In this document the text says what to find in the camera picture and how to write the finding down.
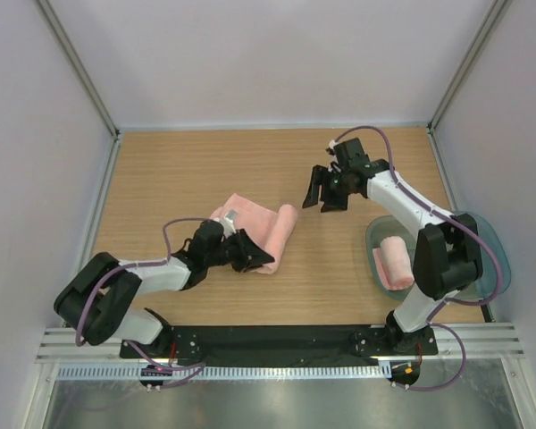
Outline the plain pink towel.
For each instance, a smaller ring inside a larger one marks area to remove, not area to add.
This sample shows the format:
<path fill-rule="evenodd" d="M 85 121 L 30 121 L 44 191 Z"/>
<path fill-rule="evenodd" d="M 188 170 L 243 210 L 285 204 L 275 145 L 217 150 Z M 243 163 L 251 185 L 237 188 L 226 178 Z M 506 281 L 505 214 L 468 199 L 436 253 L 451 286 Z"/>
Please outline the plain pink towel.
<path fill-rule="evenodd" d="M 233 221 L 234 228 L 244 229 L 258 247 L 274 258 L 273 262 L 263 264 L 255 271 L 262 274 L 275 273 L 297 223 L 297 209 L 290 204 L 284 204 L 277 211 L 273 211 L 234 193 L 223 206 L 210 214 L 210 218 L 221 220 L 230 211 L 237 214 Z"/>

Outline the pink bunny towel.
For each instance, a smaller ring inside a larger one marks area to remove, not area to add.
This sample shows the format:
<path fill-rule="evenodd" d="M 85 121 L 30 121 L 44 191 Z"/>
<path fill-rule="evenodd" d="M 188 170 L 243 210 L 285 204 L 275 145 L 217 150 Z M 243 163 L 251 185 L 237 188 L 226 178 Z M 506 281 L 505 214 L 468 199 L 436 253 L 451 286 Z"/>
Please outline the pink bunny towel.
<path fill-rule="evenodd" d="M 390 236 L 373 250 L 373 260 L 381 286 L 389 291 L 410 288 L 415 278 L 405 241 L 399 236 Z"/>

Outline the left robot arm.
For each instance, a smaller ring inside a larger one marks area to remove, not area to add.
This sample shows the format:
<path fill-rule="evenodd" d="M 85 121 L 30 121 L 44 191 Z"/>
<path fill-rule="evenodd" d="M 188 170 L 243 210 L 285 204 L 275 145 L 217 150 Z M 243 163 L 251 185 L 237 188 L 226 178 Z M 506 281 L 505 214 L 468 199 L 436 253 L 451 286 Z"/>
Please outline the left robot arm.
<path fill-rule="evenodd" d="M 75 331 L 77 346 L 98 346 L 119 339 L 141 347 L 153 358 L 172 345 L 172 326 L 154 310 L 135 309 L 137 296 L 183 291 L 202 282 L 216 266 L 245 273 L 273 262 L 243 229 L 228 220 L 199 219 L 193 236 L 166 257 L 119 260 L 108 252 L 94 255 L 54 301 L 54 311 Z"/>

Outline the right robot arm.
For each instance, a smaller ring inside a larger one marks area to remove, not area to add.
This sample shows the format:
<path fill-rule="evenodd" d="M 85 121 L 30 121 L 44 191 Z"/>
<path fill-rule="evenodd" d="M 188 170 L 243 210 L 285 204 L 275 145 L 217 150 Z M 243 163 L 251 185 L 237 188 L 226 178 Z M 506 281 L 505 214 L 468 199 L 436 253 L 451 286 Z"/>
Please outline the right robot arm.
<path fill-rule="evenodd" d="M 426 335 L 430 320 L 445 299 L 483 273 L 477 222 L 455 216 L 412 189 L 385 159 L 371 160 L 359 139 L 331 141 L 331 163 L 316 165 L 303 206 L 322 212 L 345 211 L 358 194 L 388 210 L 415 238 L 414 283 L 385 323 L 384 341 L 397 354 L 410 353 Z"/>

